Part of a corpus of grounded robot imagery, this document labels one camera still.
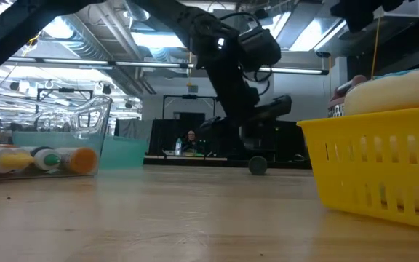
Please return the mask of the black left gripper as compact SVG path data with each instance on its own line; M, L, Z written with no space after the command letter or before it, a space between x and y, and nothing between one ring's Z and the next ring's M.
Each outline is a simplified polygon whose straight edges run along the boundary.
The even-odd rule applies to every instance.
M292 98L289 95L279 96L269 104L255 108L260 101L258 90L248 85L238 67L211 67L209 80L226 117L216 116L205 120L200 125L201 130L224 129L230 127L231 123L240 125L253 115L255 121L261 122L291 111Z

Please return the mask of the black cylinder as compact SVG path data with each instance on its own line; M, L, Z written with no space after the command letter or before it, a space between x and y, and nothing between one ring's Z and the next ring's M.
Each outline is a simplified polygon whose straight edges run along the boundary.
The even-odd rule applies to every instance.
M252 175L265 175L268 169L268 162L262 156L254 156L249 160L248 168Z

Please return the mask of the clear plastic container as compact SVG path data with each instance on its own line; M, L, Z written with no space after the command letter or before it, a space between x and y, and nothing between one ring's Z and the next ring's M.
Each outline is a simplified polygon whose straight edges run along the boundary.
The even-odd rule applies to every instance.
M19 148L12 140L14 132L74 132L105 136L112 100L106 96L92 98L80 105L45 103L27 98L0 95L0 146ZM27 166L0 174L0 180L23 178L49 178L69 176L92 176L98 171L100 155L95 170L80 175L62 168L47 172Z

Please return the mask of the toy donut blue frosting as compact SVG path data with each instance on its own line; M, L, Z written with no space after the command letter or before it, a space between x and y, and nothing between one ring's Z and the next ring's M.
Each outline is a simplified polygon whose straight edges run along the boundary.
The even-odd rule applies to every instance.
M358 84L344 100L346 116L408 108L419 108L419 68Z

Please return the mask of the yellow paint bottle white cap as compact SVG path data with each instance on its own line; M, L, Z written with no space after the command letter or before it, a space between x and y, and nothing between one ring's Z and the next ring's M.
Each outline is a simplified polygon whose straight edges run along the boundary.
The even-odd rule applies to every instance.
M59 148L61 166L70 172L86 175L97 167L98 157L90 148Z
M33 163L33 157L25 150L19 148L10 148L14 153L14 158L9 162L11 164L11 171L23 170Z

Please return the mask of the green paint bottle white cap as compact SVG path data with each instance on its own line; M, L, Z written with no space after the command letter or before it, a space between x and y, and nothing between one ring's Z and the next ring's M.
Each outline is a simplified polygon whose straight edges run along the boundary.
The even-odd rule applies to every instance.
M51 147L21 147L33 157L33 163L29 166L40 171L55 170L60 166L61 155Z

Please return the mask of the person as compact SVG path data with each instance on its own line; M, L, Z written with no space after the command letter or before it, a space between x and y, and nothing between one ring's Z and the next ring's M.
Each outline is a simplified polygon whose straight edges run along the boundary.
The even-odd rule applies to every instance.
M203 149L196 139L196 133L189 130L183 141L182 152L200 154L202 151Z

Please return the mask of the long ceiling light bar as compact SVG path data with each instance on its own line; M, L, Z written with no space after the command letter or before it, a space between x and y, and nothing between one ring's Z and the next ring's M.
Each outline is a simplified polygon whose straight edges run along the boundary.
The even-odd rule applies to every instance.
M261 67L260 72L274 73L274 74L302 74L302 75L327 75L328 70L323 69L307 69L307 68L268 68Z
M145 68L177 68L193 69L192 63L161 63L145 61L115 61L115 60L80 60L66 58L42 58L42 57L10 57L7 62L14 63L46 63L78 66L130 66Z

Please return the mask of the teal plastic tray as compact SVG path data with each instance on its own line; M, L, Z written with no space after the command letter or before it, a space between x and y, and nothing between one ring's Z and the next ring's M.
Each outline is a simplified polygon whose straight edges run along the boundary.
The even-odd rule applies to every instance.
M100 170L127 170L143 165L148 144L117 136L82 134L74 132L14 132L16 146L49 146L51 148L87 147L100 155Z

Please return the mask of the yellow plastic slotted basket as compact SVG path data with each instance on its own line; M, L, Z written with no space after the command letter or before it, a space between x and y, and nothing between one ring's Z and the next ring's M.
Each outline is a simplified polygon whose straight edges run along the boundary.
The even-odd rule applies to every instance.
M323 205L419 227L419 108L298 126Z

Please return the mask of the black aluminium table frame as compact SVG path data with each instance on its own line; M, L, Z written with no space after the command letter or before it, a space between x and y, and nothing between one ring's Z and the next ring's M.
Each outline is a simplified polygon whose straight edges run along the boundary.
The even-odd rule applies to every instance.
M204 158L196 156L145 156L144 165L197 166L197 167L248 167L248 160L230 160L226 158ZM268 162L268 168L310 170L311 163L302 162Z

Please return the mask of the silver ventilation duct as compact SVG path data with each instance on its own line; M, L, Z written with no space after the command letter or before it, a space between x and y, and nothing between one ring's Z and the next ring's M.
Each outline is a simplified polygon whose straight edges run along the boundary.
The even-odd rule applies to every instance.
M150 14L136 5L132 0L123 0L124 8L126 9L126 17L133 21L143 22L150 18Z

